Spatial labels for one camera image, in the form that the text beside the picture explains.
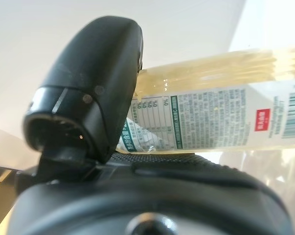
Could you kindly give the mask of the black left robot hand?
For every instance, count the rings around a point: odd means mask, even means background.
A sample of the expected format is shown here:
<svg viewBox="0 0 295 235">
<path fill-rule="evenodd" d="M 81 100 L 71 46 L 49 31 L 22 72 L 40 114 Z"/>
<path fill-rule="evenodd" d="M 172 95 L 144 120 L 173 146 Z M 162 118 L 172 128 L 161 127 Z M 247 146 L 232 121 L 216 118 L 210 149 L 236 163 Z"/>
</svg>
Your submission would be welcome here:
<svg viewBox="0 0 295 235">
<path fill-rule="evenodd" d="M 23 119 L 37 167 L 16 175 L 9 235 L 292 235 L 282 200 L 196 155 L 110 163 L 142 68 L 133 20 L 104 16 L 65 47 Z"/>
</svg>

